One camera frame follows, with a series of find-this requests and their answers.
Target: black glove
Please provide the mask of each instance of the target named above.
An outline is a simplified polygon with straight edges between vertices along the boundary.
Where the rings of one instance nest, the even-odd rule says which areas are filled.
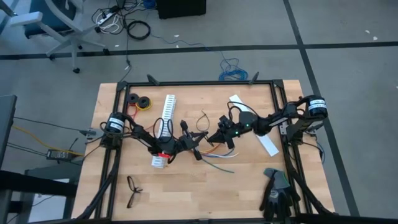
[[[273,169],[259,208],[266,221],[271,222],[275,214],[282,220],[290,217],[293,200],[298,202],[300,196],[286,181],[283,171]]]

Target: black eyeglasses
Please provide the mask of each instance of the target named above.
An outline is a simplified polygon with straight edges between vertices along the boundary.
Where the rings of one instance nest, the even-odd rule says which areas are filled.
[[[140,194],[142,192],[142,189],[140,189],[139,187],[136,187],[136,185],[134,184],[134,181],[132,180],[132,177],[127,176],[127,182],[129,183],[129,187],[132,191],[132,195],[130,197],[129,203],[127,204],[127,208],[131,208],[132,203],[134,202],[134,196],[135,194]]]

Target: white connector strip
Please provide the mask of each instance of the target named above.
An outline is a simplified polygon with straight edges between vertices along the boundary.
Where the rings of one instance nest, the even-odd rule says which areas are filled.
[[[157,133],[158,138],[159,136],[170,137],[169,129],[167,127],[167,122],[169,120],[173,121],[174,108],[175,108],[175,95],[166,95],[166,100],[164,102],[163,114],[162,114],[164,123],[161,123],[159,126],[159,131]],[[152,166],[156,168],[164,168],[166,165],[166,161],[167,159],[164,157],[154,156],[152,157]]]
[[[233,95],[229,98],[230,101],[232,102],[238,102],[238,103],[243,103],[241,99],[237,95]],[[250,111],[249,108],[246,106],[234,103],[234,106],[237,106],[240,108],[242,111]],[[258,136],[256,135],[257,138],[260,140],[262,146],[266,149],[266,151],[269,153],[270,156],[276,155],[279,151],[278,148],[274,145],[274,143],[271,141],[271,139],[268,137],[268,135],[265,136]]]

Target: tape roll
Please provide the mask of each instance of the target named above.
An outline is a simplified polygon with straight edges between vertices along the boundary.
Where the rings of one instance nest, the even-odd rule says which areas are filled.
[[[129,95],[129,98],[127,99],[127,102],[130,104],[135,104],[138,102],[139,96],[135,93],[131,93]]]
[[[141,109],[145,109],[150,105],[150,99],[146,96],[140,97],[137,104]]]

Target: concrete floor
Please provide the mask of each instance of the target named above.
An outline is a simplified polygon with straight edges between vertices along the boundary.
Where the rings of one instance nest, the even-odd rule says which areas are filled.
[[[18,14],[29,10],[30,1],[20,0]],[[339,44],[394,41],[398,31],[397,1],[388,0],[290,0],[304,44]],[[108,0],[87,0],[86,25]],[[207,46],[296,44],[283,1],[208,0],[204,16],[159,20],[156,11],[136,12],[129,17],[146,19],[155,35]],[[103,42],[110,50],[125,50],[126,33],[88,38]],[[55,44],[50,37],[27,40],[21,27],[5,27],[0,35],[0,55],[42,54]],[[178,44],[180,48],[189,47]],[[129,49],[167,49],[176,44],[149,37],[130,39]],[[100,51],[84,46],[83,51]],[[398,218],[396,136],[398,119],[398,47],[368,47],[307,50],[316,82],[328,103],[330,121],[361,216]],[[236,50],[239,66],[260,79],[298,79],[305,95],[313,93],[299,50]],[[144,54],[129,56],[133,71],[129,82],[144,82],[150,73],[160,81],[217,80],[221,55],[218,52]],[[100,83],[117,82],[124,75],[125,56],[80,57],[82,72],[74,74],[70,58],[0,60],[0,95],[18,96],[16,116],[76,128],[87,128],[92,119]],[[73,131],[15,120],[45,142],[84,150],[82,136]],[[336,211],[348,215],[348,207],[322,129],[319,141],[326,151],[324,163]],[[12,131],[10,142],[45,152],[28,136]],[[54,165],[43,157],[7,149],[4,170]]]

